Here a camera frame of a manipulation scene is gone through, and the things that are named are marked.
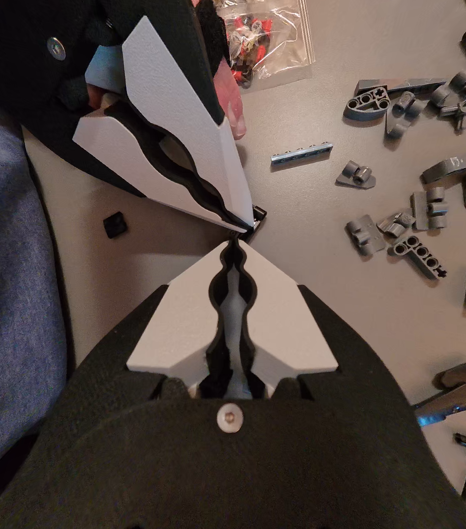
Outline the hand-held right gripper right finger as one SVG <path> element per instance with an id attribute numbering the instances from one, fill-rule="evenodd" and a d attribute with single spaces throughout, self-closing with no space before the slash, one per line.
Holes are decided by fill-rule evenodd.
<path id="1" fill-rule="evenodd" d="M 338 361 L 298 283 L 244 241 L 238 246 L 239 278 L 250 296 L 243 321 L 247 372 L 262 383 L 262 397 L 271 398 L 285 378 L 336 371 Z"/>

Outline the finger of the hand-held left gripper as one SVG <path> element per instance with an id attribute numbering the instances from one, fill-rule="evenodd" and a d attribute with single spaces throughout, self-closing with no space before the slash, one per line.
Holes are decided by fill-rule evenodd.
<path id="1" fill-rule="evenodd" d="M 154 167 L 200 205 L 253 226 L 250 190 L 223 117 L 217 124 L 147 17 L 123 43 L 126 96 L 86 116 L 111 116 L 136 137 Z"/>
<path id="2" fill-rule="evenodd" d="M 73 140 L 148 199 L 224 228 L 247 232 L 247 227 L 200 205 L 183 184 L 166 178 L 149 161 L 131 131 L 114 117 L 80 118 Z"/>

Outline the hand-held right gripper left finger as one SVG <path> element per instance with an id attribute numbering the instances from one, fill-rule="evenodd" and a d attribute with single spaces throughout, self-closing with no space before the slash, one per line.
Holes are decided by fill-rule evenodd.
<path id="1" fill-rule="evenodd" d="M 128 358 L 130 371 L 180 379 L 204 398 L 225 396 L 232 369 L 222 304 L 233 249 L 223 242 L 167 285 Z"/>

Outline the black plate assembly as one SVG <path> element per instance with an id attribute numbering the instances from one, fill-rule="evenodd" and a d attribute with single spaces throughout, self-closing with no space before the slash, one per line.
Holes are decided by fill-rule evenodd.
<path id="1" fill-rule="evenodd" d="M 253 208 L 253 215 L 254 215 L 254 225 L 250 229 L 248 229 L 245 233 L 242 233 L 238 236 L 239 240 L 243 240 L 246 243 L 249 243 L 250 240 L 253 238 L 254 234 L 257 232 L 257 230 L 261 227 L 263 221 L 265 220 L 267 216 L 267 211 L 263 208 L 256 206 L 252 204 Z"/>

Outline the grey studded lego plate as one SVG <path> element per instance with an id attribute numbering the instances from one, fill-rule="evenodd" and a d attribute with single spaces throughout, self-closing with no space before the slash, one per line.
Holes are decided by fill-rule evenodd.
<path id="1" fill-rule="evenodd" d="M 296 162 L 304 162 L 310 158 L 319 158 L 320 156 L 329 155 L 333 148 L 333 143 L 323 142 L 321 144 L 311 145 L 294 151 L 286 151 L 284 153 L 272 155 L 270 157 L 270 165 L 272 167 L 278 167 Z"/>

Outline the person's left hand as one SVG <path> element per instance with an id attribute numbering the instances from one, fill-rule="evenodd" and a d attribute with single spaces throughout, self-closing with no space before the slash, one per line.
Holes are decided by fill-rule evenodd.
<path id="1" fill-rule="evenodd" d="M 225 58 L 219 63 L 213 82 L 219 104 L 228 118 L 232 135 L 236 141 L 241 140 L 247 131 L 243 102 L 237 82 Z"/>

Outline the zip bag of red pins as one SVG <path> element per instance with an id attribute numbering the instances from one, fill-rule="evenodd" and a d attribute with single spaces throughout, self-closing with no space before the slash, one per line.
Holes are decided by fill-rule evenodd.
<path id="1" fill-rule="evenodd" d="M 244 90 L 310 75 L 315 54 L 306 1 L 222 1 L 232 74 Z"/>

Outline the pile of dark grey pieces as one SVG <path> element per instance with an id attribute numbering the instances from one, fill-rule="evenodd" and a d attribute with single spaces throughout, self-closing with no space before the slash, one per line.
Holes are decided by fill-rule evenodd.
<path id="1" fill-rule="evenodd" d="M 466 32 L 461 44 L 466 51 Z M 466 70 L 451 79 L 360 80 L 343 116 L 356 122 L 384 118 L 385 137 L 399 141 L 428 106 L 437 111 L 440 119 L 451 120 L 457 135 L 463 133 L 466 130 Z M 446 228 L 449 210 L 446 189 L 438 183 L 458 176 L 466 208 L 465 153 L 443 159 L 422 172 L 424 190 L 411 195 L 411 208 L 398 210 L 376 223 L 368 215 L 348 222 L 345 229 L 355 248 L 363 256 L 371 257 L 385 248 L 385 238 L 390 237 L 394 240 L 388 248 L 390 255 L 411 261 L 429 280 L 445 278 L 447 271 L 441 260 L 415 232 Z"/>

